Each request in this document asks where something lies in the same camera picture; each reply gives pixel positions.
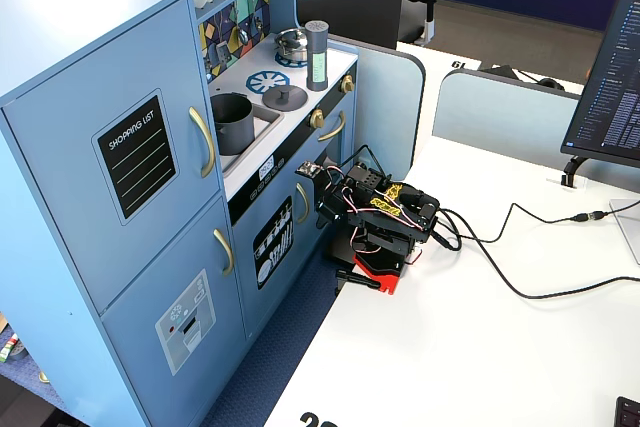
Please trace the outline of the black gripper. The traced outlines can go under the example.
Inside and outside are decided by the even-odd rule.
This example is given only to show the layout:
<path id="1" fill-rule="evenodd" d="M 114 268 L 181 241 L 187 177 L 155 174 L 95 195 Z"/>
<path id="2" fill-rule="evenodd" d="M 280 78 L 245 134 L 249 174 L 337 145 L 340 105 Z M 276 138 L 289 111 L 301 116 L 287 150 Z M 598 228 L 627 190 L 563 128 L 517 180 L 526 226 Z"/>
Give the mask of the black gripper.
<path id="1" fill-rule="evenodd" d="M 336 221 L 340 229 L 351 226 L 349 212 L 359 212 L 356 201 L 358 181 L 352 172 L 338 171 L 322 173 L 322 200 L 316 203 L 317 227 L 324 227 Z"/>

